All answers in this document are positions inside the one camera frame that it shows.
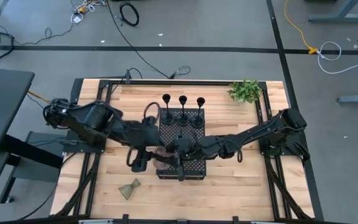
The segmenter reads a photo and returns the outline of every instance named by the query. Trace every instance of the wooden tabletop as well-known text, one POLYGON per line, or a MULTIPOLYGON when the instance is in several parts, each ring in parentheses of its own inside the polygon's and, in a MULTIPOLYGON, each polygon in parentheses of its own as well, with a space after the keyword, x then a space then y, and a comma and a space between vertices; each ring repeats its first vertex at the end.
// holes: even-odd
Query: wooden tabletop
MULTIPOLYGON (((95 100, 98 79, 85 79, 82 85, 79 105, 95 100)), ((273 115, 288 107, 282 82, 266 82, 273 115)), ((119 85, 111 96, 111 106, 124 112, 123 119, 140 121, 144 108, 152 101, 163 105, 162 95, 171 95, 170 107, 180 107, 175 100, 180 95, 188 98, 186 107, 197 108, 196 99, 206 100, 206 135, 236 134, 258 124, 254 104, 236 103, 228 96, 228 86, 198 85, 119 85)), ((261 97, 264 120, 263 98, 261 97)), ((164 220, 273 220, 269 187, 263 156, 258 142, 242 148, 244 160, 238 163, 236 157, 217 158, 207 161, 207 176, 204 180, 160 180, 155 168, 149 162, 142 173, 132 173, 126 166, 128 147, 108 140, 101 156, 98 179, 94 193, 92 218, 121 218, 129 214, 135 219, 164 220), (141 186, 126 200, 118 190, 137 178, 141 186)), ((313 217, 308 186, 302 162, 296 156, 282 156, 283 171, 287 189, 304 210, 313 217)), ((83 154, 71 158, 62 168, 51 214, 58 212, 72 196, 78 186, 83 154)), ((276 188, 280 216, 284 217, 280 192, 276 188)), ((84 193, 83 206, 87 190, 84 193)))

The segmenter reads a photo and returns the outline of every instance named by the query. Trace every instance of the floor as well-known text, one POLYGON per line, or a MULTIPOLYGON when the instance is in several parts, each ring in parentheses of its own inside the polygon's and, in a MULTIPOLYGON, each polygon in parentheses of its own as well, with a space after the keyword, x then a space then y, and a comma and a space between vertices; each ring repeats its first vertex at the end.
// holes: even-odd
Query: floor
MULTIPOLYGON (((43 38, 46 27, 54 34, 70 28, 69 0, 0 0, 0 5, 3 2, 7 4, 0 16, 0 25, 20 43, 43 38)), ((265 1, 138 0, 132 3, 140 13, 140 23, 137 27, 124 24, 120 28, 134 46, 277 47, 265 1)), ((285 0, 273 0, 283 46, 305 49, 299 33, 283 15, 284 3, 285 0)), ((335 12, 343 3, 289 0, 288 13, 313 47, 334 41, 345 50, 358 50, 358 23, 312 24, 307 21, 308 14, 335 12)), ((111 5, 113 13, 118 15, 119 3, 111 5)), ((358 5, 352 12, 358 13, 358 5)), ((127 46, 108 10, 99 6, 94 13, 86 14, 67 35, 45 40, 37 46, 51 45, 127 46)), ((140 54, 169 75, 182 65, 191 66, 191 73, 182 77, 186 79, 284 80, 278 54, 177 51, 140 54)), ((287 54, 287 61, 300 111, 308 122, 306 137, 324 219, 358 223, 358 105, 336 103, 340 95, 358 94, 358 68, 327 75, 318 67, 315 55, 287 54)), ((338 71, 357 63, 358 55, 344 55, 337 62, 323 62, 323 66, 326 70, 338 71)), ((34 72, 31 89, 46 98, 69 98, 74 78, 123 75, 130 67, 138 68, 145 78, 163 78, 131 51, 37 48, 16 50, 0 60, 0 68, 34 72)), ((25 139, 28 131, 56 133, 44 124, 40 108, 26 98, 9 134, 25 139)), ((7 167, 0 178, 0 191, 9 169, 7 167)), ((0 205, 0 221, 26 215, 45 200, 53 186, 54 183, 17 181, 12 190, 16 201, 0 205)), ((51 203, 32 217, 47 216, 51 203)))

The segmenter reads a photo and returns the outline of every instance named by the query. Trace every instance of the black pegboard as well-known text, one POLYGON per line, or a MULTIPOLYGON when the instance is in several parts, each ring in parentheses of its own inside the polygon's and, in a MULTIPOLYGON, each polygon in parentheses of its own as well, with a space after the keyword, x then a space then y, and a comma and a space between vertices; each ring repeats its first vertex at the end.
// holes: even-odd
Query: black pegboard
MULTIPOLYGON (((161 109, 161 114, 165 114, 167 109, 161 109)), ((181 108, 169 108, 169 112, 176 117, 178 114, 181 114, 181 108)), ((198 109, 185 109, 185 113, 191 118, 194 115, 198 114, 198 109)), ((204 116, 204 109, 201 109, 200 115, 204 116)), ((166 125, 160 122, 160 134, 161 140, 164 145, 171 143, 175 140, 177 136, 177 130, 181 129, 183 137, 194 141, 193 132, 196 133, 197 139, 205 136, 205 128, 193 128, 189 123, 186 126, 180 126, 176 122, 171 125, 166 125)), ((183 166, 185 168, 185 179, 186 180, 202 180, 206 176, 206 163, 205 161, 195 161, 195 162, 184 162, 183 166)), ((157 169, 157 175, 160 179, 177 179, 178 172, 175 167, 169 166, 167 169, 159 170, 157 169)))

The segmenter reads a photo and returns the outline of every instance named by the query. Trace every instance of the yellow cable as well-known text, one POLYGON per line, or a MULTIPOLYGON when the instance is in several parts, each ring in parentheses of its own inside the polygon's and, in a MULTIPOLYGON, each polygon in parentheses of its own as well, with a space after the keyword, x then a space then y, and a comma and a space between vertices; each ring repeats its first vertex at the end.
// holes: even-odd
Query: yellow cable
POLYGON ((288 3, 288 0, 285 1, 285 4, 284 4, 284 16, 285 18, 287 18, 287 21, 291 24, 291 26, 293 26, 295 29, 297 29, 299 31, 299 33, 301 33, 301 36, 302 36, 302 40, 303 40, 303 43, 305 43, 305 45, 308 47, 309 49, 309 54, 315 54, 318 49, 317 48, 314 48, 314 47, 310 47, 308 45, 308 43, 306 43, 306 40, 305 40, 305 37, 303 36, 303 32, 301 29, 299 29, 296 25, 294 25, 291 20, 288 18, 288 15, 287 15, 287 3, 288 3))
POLYGON ((40 99, 40 100, 44 100, 44 102, 46 102, 46 103, 50 103, 50 101, 49 100, 47 100, 47 99, 45 99, 44 97, 42 97, 42 96, 40 96, 40 95, 38 95, 38 94, 36 94, 36 93, 34 93, 33 91, 31 91, 31 90, 29 90, 29 91, 27 91, 28 93, 30 93, 31 95, 33 95, 33 96, 35 96, 35 97, 37 97, 38 99, 40 99))

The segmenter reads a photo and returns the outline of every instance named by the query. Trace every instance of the potted plant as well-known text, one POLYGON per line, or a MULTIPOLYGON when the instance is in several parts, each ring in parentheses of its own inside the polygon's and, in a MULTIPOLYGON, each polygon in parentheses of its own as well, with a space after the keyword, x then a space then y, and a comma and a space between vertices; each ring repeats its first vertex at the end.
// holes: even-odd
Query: potted plant
POLYGON ((257 80, 234 82, 230 84, 230 87, 232 87, 232 89, 227 92, 233 101, 237 102, 246 101, 248 103, 253 103, 259 99, 260 91, 262 90, 259 87, 257 80))

